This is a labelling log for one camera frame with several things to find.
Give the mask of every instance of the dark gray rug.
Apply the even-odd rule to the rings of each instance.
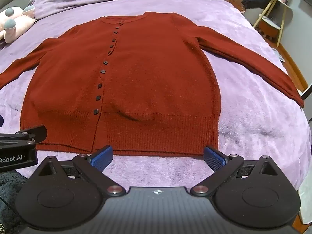
[[[26,180],[16,171],[0,173],[0,196],[9,205],[14,206],[15,197]],[[0,201],[0,224],[4,226],[6,234],[17,234],[24,227],[19,216],[2,201]]]

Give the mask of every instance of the sweater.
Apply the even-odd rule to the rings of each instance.
[[[175,13],[102,17],[44,40],[0,75],[37,67],[21,129],[45,125],[40,150],[196,156],[218,148],[221,97],[203,50],[237,62],[301,107],[291,79],[261,55]]]

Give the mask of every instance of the plush toy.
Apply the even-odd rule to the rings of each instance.
[[[33,5],[24,10],[19,7],[8,8],[0,13],[0,39],[12,43],[28,31],[37,21]]]

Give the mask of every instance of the gray ribbed panel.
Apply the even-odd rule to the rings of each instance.
[[[44,232],[26,228],[21,234],[295,234],[291,227],[252,231],[237,227],[217,214],[210,201],[189,195],[183,187],[132,187],[110,198],[99,214],[72,230]]]

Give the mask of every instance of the bed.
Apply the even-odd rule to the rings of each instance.
[[[264,56],[286,70],[269,45],[250,23],[225,0],[31,0],[37,23],[15,42],[0,46],[0,72],[49,37],[71,27],[109,15],[141,15],[145,11],[181,14],[200,26],[210,27]],[[311,162],[311,131],[298,104],[245,67],[204,52],[221,92],[219,150],[256,160],[269,155],[297,189]],[[20,114],[34,70],[0,90],[0,133],[20,130]],[[38,151],[41,162],[48,155],[70,160],[74,154]],[[18,170],[29,177],[36,166]],[[212,174],[202,158],[114,156],[104,173],[128,189],[130,186],[188,189]]]

